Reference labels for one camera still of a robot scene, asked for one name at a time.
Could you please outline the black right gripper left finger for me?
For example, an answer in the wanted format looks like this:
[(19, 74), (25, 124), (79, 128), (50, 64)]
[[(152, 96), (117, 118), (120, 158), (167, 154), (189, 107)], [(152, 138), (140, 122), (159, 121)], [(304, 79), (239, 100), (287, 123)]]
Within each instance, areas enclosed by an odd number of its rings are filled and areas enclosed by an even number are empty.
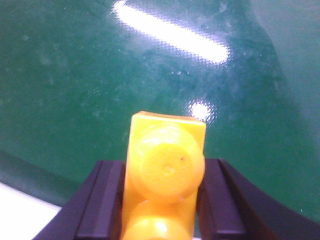
[(36, 240), (118, 240), (125, 165), (99, 160), (84, 183)]

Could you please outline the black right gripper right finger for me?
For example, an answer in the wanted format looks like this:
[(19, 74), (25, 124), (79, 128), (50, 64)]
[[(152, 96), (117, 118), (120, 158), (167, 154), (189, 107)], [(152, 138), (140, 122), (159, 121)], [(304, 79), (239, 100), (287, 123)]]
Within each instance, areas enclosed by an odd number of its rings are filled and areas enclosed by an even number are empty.
[(271, 198), (224, 159), (205, 159), (196, 210), (203, 240), (318, 240), (320, 225)]

